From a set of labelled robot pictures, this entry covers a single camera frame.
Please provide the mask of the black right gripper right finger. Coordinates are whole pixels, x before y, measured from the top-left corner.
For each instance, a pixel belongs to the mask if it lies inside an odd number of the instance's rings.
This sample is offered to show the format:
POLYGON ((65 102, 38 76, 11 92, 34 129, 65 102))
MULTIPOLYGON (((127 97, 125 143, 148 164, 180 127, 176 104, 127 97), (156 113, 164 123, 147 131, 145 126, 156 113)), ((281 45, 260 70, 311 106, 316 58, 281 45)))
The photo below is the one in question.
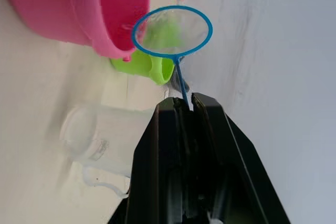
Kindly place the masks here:
POLYGON ((214 180, 210 223, 289 223, 249 138, 216 99, 193 93, 192 104, 214 180))

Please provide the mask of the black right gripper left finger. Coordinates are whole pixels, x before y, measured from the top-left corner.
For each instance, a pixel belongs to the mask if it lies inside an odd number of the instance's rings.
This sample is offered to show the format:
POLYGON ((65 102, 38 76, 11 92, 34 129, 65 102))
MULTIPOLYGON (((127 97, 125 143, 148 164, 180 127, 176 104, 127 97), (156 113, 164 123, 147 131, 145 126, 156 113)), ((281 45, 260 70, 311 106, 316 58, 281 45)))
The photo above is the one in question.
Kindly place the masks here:
POLYGON ((167 98, 155 107, 133 154, 128 197, 109 223, 194 222, 192 122, 183 99, 167 98))

